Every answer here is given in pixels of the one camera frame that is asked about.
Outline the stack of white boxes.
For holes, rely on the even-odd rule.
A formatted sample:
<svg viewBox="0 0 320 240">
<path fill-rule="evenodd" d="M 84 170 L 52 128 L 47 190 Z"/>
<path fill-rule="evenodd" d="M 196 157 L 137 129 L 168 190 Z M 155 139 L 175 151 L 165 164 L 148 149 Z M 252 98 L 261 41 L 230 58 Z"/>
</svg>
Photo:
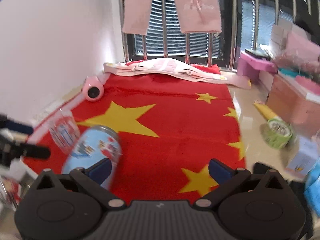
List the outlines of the stack of white boxes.
<svg viewBox="0 0 320 240">
<path fill-rule="evenodd" d="M 287 43 L 287 37 L 290 32 L 293 32 L 307 40 L 311 40 L 311 35 L 302 29 L 301 27 L 295 25 L 294 23 L 280 18 L 277 25 L 273 25 L 270 40 L 268 43 L 269 51 L 272 56 L 276 56 L 281 53 Z"/>
</svg>

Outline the red flag with yellow stars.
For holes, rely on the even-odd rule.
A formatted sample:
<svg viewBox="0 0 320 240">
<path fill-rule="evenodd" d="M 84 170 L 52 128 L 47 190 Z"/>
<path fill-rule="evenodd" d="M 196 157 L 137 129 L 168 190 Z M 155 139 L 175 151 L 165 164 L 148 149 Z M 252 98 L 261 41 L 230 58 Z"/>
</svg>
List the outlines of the red flag with yellow stars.
<svg viewBox="0 0 320 240">
<path fill-rule="evenodd" d="M 125 202 L 194 202 L 217 187 L 208 171 L 211 159 L 231 168 L 245 166 L 238 118 L 226 85 L 164 74 L 109 74 L 103 80 L 105 92 L 98 101 L 78 94 L 62 108 L 72 112 L 81 134 L 96 125 L 118 133 L 121 157 L 109 190 Z M 50 119 L 28 139 L 51 151 L 46 160 L 23 159 L 36 174 L 45 168 L 61 173 L 69 156 L 53 141 Z"/>
</svg>

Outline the pink gift bag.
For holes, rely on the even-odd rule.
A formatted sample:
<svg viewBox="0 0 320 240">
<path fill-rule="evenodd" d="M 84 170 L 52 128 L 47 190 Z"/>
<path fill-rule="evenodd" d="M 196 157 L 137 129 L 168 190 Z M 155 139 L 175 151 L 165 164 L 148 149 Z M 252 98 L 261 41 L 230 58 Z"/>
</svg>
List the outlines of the pink gift bag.
<svg viewBox="0 0 320 240">
<path fill-rule="evenodd" d="M 304 63 L 316 63 L 319 61 L 319 45 L 290 32 L 283 54 L 298 66 Z"/>
</svg>

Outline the folded pink white cloth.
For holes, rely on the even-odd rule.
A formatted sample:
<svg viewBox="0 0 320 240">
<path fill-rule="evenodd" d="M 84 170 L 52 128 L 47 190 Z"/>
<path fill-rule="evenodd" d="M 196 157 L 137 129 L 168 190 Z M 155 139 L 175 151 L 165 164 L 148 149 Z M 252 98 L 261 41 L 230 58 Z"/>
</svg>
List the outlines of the folded pink white cloth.
<svg viewBox="0 0 320 240">
<path fill-rule="evenodd" d="M 105 63 L 104 72 L 118 76 L 164 74 L 190 82 L 231 85 L 247 90 L 252 87 L 248 77 L 238 76 L 234 73 L 222 74 L 217 65 L 207 67 L 200 64 L 186 64 L 176 59 L 167 58 L 131 61 L 129 63 Z"/>
</svg>

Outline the magenta small stool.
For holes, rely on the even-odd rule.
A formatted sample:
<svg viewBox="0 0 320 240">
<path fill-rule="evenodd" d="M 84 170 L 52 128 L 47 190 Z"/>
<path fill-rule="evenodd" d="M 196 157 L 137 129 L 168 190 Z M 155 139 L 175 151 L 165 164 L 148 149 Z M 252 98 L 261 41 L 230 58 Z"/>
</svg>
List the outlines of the magenta small stool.
<svg viewBox="0 0 320 240">
<path fill-rule="evenodd" d="M 238 59 L 237 75 L 246 76 L 252 83 L 261 83 L 271 89 L 278 68 L 271 61 L 257 59 L 242 51 Z"/>
</svg>

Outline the yellow tube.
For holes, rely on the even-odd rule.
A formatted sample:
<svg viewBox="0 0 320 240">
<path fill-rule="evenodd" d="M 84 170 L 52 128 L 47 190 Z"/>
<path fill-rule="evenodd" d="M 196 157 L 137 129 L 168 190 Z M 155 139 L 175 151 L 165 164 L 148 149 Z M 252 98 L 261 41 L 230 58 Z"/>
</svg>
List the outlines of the yellow tube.
<svg viewBox="0 0 320 240">
<path fill-rule="evenodd" d="M 282 121 L 282 118 L 279 115 L 277 115 L 274 111 L 272 111 L 272 109 L 270 109 L 270 107 L 265 105 L 262 101 L 255 100 L 253 106 L 266 120 L 277 119 Z"/>
</svg>

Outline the black flat device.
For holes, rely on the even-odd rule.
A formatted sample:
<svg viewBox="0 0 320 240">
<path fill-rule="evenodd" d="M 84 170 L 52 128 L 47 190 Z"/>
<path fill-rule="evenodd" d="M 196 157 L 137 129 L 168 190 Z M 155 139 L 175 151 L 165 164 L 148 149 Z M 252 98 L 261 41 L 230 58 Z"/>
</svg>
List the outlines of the black flat device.
<svg viewBox="0 0 320 240">
<path fill-rule="evenodd" d="M 268 53 L 265 53 L 263 51 L 245 49 L 245 53 L 247 53 L 248 55 L 250 55 L 256 59 L 267 60 L 267 61 L 271 60 L 270 55 L 268 55 Z"/>
</svg>

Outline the small white blue box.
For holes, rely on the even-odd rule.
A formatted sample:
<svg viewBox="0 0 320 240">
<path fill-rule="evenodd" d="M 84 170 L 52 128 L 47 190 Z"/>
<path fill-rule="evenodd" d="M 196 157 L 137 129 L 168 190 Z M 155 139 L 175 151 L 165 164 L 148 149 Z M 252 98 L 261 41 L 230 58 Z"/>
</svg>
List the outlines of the small white blue box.
<svg viewBox="0 0 320 240">
<path fill-rule="evenodd" d="M 319 158 L 317 143 L 301 135 L 288 144 L 286 153 L 289 159 L 285 170 L 299 178 L 304 178 Z"/>
</svg>

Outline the green tape roll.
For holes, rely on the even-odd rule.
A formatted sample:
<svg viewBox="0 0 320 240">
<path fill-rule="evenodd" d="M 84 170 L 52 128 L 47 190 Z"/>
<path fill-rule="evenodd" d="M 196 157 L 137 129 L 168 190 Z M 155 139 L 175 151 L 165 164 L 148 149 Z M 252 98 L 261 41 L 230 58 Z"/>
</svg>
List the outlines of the green tape roll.
<svg viewBox="0 0 320 240">
<path fill-rule="evenodd" d="M 264 142 L 276 149 L 284 148 L 293 134 L 292 128 L 283 120 L 270 119 L 262 129 Z"/>
</svg>

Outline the blue cartoon steel cup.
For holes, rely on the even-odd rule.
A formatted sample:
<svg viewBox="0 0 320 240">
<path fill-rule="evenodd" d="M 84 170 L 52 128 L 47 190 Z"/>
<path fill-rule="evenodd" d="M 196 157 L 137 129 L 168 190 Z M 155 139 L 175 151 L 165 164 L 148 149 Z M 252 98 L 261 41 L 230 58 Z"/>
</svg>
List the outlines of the blue cartoon steel cup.
<svg viewBox="0 0 320 240">
<path fill-rule="evenodd" d="M 61 168 L 62 174 L 68 174 L 77 167 L 89 168 L 104 158 L 112 163 L 111 175 L 101 184 L 109 189 L 119 159 L 121 157 L 120 139 L 117 132 L 107 126 L 93 126 L 81 135 Z"/>
</svg>

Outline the blue wet wipes pack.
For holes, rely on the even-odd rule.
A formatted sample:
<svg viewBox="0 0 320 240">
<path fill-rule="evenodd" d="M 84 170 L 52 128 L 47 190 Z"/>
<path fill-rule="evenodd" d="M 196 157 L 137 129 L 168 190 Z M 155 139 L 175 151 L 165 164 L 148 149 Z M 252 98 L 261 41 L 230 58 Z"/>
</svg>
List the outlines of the blue wet wipes pack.
<svg viewBox="0 0 320 240">
<path fill-rule="evenodd" d="M 310 170 L 306 176 L 304 196 L 308 203 L 308 206 L 315 212 L 317 217 L 320 216 L 320 205 L 319 205 L 319 161 L 315 163 L 314 167 Z"/>
</svg>

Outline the pink storage box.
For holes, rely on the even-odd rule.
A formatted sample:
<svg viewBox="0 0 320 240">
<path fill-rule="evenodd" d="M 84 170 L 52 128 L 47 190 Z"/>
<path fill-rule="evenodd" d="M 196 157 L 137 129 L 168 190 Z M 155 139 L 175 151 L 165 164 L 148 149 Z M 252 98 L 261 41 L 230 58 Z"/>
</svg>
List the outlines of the pink storage box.
<svg viewBox="0 0 320 240">
<path fill-rule="evenodd" d="M 319 131 L 319 104 L 306 100 L 280 75 L 274 76 L 266 105 L 305 137 L 310 138 Z"/>
</svg>

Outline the pink lettered bottle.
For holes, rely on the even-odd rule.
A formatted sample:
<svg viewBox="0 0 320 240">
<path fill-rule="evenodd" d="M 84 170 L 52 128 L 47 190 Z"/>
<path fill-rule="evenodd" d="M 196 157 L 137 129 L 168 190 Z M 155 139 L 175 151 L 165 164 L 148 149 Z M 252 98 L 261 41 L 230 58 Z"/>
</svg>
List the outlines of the pink lettered bottle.
<svg viewBox="0 0 320 240">
<path fill-rule="evenodd" d="M 97 76 L 87 77 L 82 85 L 81 93 L 87 101 L 97 101 L 104 94 L 104 85 Z"/>
</svg>

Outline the clear glass cartoon cup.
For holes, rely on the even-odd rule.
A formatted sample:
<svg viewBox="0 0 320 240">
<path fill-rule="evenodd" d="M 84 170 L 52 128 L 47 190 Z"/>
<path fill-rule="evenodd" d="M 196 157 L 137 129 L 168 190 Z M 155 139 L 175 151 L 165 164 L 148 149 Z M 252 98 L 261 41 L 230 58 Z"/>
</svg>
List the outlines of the clear glass cartoon cup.
<svg viewBox="0 0 320 240">
<path fill-rule="evenodd" d="M 72 112 L 61 108 L 49 120 L 48 129 L 53 141 L 65 154 L 71 153 L 81 135 Z"/>
</svg>

